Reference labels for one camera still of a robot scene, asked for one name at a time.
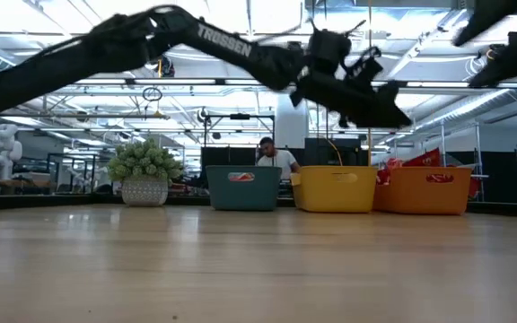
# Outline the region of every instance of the teal bin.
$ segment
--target teal bin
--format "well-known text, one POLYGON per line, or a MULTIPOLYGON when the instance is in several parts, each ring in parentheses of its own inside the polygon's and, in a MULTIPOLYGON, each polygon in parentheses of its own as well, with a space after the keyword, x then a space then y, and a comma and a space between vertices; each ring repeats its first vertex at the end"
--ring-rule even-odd
POLYGON ((280 167, 206 166, 211 206, 216 210, 273 211, 280 167))

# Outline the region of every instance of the white column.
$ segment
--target white column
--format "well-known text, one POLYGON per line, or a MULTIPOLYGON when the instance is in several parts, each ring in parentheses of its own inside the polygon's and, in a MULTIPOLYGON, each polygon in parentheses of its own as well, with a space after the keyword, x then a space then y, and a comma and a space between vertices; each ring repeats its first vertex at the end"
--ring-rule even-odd
POLYGON ((305 100, 295 108, 288 95, 279 95, 275 123, 277 148, 304 148, 304 138, 309 135, 309 115, 305 100))

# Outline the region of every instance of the white flower pot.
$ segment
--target white flower pot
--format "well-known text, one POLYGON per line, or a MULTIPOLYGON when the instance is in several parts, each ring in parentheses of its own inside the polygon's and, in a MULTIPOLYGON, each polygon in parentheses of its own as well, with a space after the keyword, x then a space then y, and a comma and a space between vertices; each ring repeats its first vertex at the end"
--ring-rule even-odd
POLYGON ((167 200, 169 183, 150 177, 123 180, 123 202, 129 206, 161 206, 167 200))

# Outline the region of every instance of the yellow bin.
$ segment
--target yellow bin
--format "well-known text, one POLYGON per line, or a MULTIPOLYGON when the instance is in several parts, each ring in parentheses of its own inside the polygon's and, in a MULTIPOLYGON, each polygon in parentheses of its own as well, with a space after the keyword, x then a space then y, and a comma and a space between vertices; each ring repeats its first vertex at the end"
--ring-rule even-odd
POLYGON ((374 167, 301 167, 301 173, 291 177, 296 207, 308 212, 368 213, 376 172, 374 167))

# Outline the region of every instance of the green plant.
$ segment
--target green plant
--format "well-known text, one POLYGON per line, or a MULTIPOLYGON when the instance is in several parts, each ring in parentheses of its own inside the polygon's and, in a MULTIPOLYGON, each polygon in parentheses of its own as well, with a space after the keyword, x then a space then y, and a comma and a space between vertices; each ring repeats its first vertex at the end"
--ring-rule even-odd
POLYGON ((117 157, 107 165, 113 181, 130 177, 156 177, 176 179, 182 173, 181 165, 169 150, 159 148, 152 138, 143 143, 125 144, 117 147, 117 157))

